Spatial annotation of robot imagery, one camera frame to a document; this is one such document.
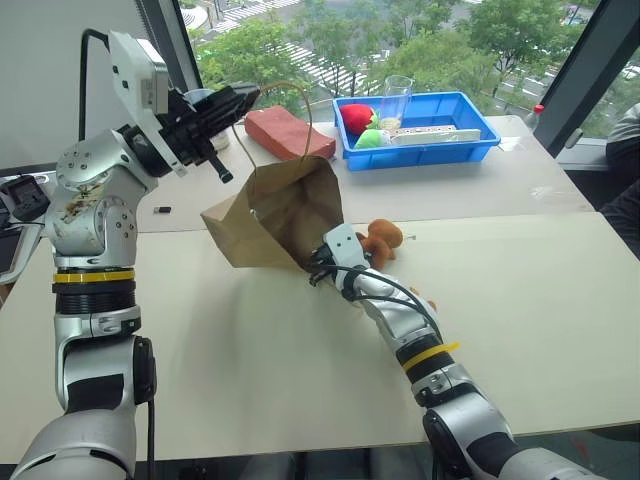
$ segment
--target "yellow band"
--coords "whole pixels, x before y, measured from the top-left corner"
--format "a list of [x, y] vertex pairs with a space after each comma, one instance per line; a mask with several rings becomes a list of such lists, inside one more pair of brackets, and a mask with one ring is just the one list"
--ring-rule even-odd
[[53, 276], [53, 283], [111, 282], [114, 280], [132, 280], [133, 277], [133, 270], [120, 270], [117, 272], [56, 273]]
[[423, 350], [416, 356], [411, 357], [409, 360], [407, 360], [402, 365], [402, 368], [404, 368], [404, 371], [407, 372], [411, 367], [415, 367], [418, 363], [422, 362], [423, 360], [426, 360], [427, 358], [431, 358], [434, 355], [437, 355], [442, 352], [448, 353], [452, 350], [455, 350], [459, 346], [460, 346], [459, 342], [453, 342], [453, 343], [450, 343], [449, 345], [436, 345], [435, 347], [428, 348], [426, 350]]

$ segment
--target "robotic arm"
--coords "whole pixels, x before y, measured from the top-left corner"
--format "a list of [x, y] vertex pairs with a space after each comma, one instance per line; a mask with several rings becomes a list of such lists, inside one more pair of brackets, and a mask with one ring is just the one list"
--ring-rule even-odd
[[233, 177], [210, 138], [258, 97], [256, 85], [226, 87], [195, 104], [169, 88], [146, 40], [108, 37], [116, 93], [135, 121], [68, 148], [45, 216], [54, 246], [56, 393], [65, 414], [33, 440], [11, 479], [133, 478], [136, 406], [156, 391], [151, 341], [135, 302], [136, 209], [171, 171], [208, 160]]
[[457, 478], [477, 480], [604, 480], [542, 448], [523, 449], [500, 411], [444, 345], [429, 304], [369, 268], [353, 227], [325, 235], [312, 255], [311, 284], [331, 275], [349, 301], [360, 301], [402, 365], [423, 426], [445, 468]]

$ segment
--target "clear plastic cup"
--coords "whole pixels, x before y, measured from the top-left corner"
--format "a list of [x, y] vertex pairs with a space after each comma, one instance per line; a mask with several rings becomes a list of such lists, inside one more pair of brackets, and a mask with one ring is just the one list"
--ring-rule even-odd
[[[191, 103], [197, 103], [200, 100], [207, 98], [209, 95], [213, 93], [213, 90], [210, 88], [197, 88], [195, 90], [189, 90], [184, 94], [184, 98], [189, 100]], [[215, 135], [211, 139], [211, 144], [213, 148], [216, 149], [216, 152], [220, 150], [224, 150], [229, 146], [229, 134], [226, 130], [223, 130], [219, 134]]]
[[384, 80], [384, 97], [380, 105], [379, 127], [395, 130], [402, 126], [404, 112], [411, 101], [413, 80], [402, 75], [391, 75]]

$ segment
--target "brown paper bag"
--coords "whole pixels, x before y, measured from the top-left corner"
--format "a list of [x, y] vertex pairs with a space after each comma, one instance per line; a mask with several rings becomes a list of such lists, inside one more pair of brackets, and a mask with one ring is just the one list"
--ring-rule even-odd
[[258, 167], [238, 195], [201, 215], [234, 267], [304, 269], [343, 222], [336, 176], [315, 156]]

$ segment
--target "stuffed toy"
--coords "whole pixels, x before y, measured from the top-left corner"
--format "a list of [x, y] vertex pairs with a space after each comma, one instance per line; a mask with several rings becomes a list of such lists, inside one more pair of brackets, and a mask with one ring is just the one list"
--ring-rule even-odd
[[378, 115], [367, 105], [352, 103], [340, 107], [340, 115], [344, 121], [344, 127], [354, 135], [362, 135], [368, 128], [377, 128]]
[[391, 136], [387, 130], [365, 130], [358, 138], [355, 148], [377, 148], [391, 145]]
[[395, 260], [394, 248], [402, 244], [402, 231], [389, 220], [379, 218], [369, 224], [369, 236], [356, 233], [362, 249], [371, 255], [371, 267], [382, 270], [387, 260]]

